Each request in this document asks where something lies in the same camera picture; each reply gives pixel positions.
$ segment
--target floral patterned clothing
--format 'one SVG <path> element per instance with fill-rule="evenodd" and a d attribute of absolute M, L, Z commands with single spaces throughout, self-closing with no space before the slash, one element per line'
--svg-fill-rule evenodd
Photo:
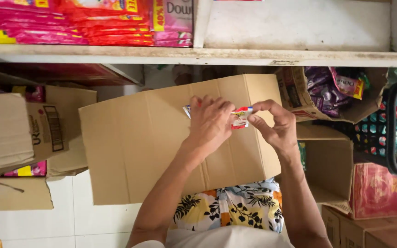
<path fill-rule="evenodd" d="M 283 224 L 280 187 L 271 178 L 183 197 L 170 229 L 204 232 L 244 225 L 281 233 Z"/>

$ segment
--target white shirt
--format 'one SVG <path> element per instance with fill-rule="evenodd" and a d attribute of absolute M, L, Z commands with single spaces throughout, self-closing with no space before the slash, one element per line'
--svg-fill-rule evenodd
<path fill-rule="evenodd" d="M 212 248 L 212 247 L 271 247 L 294 248 L 281 234 L 269 230 L 247 226 L 230 225 L 206 232 L 196 232 L 185 229 L 168 231 L 166 244 L 160 241 L 148 240 L 133 248 Z"/>

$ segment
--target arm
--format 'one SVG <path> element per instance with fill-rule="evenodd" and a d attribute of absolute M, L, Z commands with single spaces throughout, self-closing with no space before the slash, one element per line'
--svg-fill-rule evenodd
<path fill-rule="evenodd" d="M 191 98 L 190 135 L 162 174 L 140 207 L 127 247 L 147 240 L 163 244 L 173 219 L 186 180 L 205 158 L 231 136 L 231 125 L 237 116 L 230 112 L 234 104 L 205 96 Z"/>
<path fill-rule="evenodd" d="M 274 127 L 269 127 L 257 115 L 248 117 L 249 122 L 275 149 L 280 160 L 283 215 L 290 242 L 296 248 L 332 247 L 301 165 L 295 116 L 273 100 L 258 102 L 252 107 L 254 112 L 269 111 L 275 121 Z"/>

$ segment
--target black plastic basket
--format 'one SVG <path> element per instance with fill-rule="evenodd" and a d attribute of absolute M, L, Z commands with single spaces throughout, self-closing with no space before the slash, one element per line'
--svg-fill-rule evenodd
<path fill-rule="evenodd" d="M 356 157 L 385 166 L 391 174 L 397 175 L 397 83 L 384 90 L 383 102 L 385 110 L 376 111 L 356 125 L 336 122 L 330 126 L 350 137 Z"/>

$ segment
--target hand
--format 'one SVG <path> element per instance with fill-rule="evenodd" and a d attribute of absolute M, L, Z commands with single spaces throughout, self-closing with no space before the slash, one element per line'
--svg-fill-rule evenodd
<path fill-rule="evenodd" d="M 252 105 L 252 109 L 253 113 L 268 110 L 273 115 L 274 127 L 269 127 L 263 118 L 255 114 L 248 116 L 247 120 L 260 131 L 279 157 L 289 158 L 295 154 L 300 157 L 296 140 L 295 115 L 271 99 L 257 102 Z"/>
<path fill-rule="evenodd" d="M 208 95 L 203 100 L 193 96 L 190 99 L 190 134 L 182 147 L 187 151 L 199 151 L 203 161 L 231 136 L 231 124 L 237 119 L 231 114 L 234 110 L 235 105 L 223 98 L 214 101 Z"/>

